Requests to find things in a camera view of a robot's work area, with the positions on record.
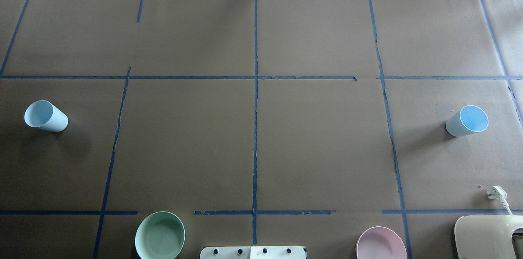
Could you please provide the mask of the green bowl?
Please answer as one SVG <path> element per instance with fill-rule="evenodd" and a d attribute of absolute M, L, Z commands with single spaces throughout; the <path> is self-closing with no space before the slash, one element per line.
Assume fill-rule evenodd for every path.
<path fill-rule="evenodd" d="M 168 211 L 157 211 L 142 220 L 134 238 L 140 259 L 175 259 L 184 246 L 182 220 Z"/>

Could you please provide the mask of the brown paper table cover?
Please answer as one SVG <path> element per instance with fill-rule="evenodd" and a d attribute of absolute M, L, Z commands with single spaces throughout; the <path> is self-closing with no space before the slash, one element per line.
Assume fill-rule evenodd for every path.
<path fill-rule="evenodd" d="M 493 185 L 522 214 L 522 0 L 1 0 L 2 259 L 134 259 L 157 211 L 180 259 L 374 226 L 454 259 Z"/>

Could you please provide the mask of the light blue cup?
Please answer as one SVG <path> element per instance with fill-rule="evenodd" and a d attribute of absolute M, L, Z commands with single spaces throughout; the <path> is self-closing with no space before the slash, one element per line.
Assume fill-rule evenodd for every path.
<path fill-rule="evenodd" d="M 50 132 L 61 132 L 69 124 L 68 117 L 50 101 L 38 100 L 25 111 L 26 125 Z"/>
<path fill-rule="evenodd" d="M 454 114 L 445 124 L 448 134 L 454 137 L 462 137 L 478 134 L 489 127 L 489 117 L 478 106 L 464 106 Z"/>

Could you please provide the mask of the pink bowl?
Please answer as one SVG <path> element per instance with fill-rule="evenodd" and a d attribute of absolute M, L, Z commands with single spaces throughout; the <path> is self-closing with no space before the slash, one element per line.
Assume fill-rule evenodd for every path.
<path fill-rule="evenodd" d="M 401 237 L 387 227 L 371 227 L 355 244 L 357 259 L 407 259 L 407 248 Z"/>

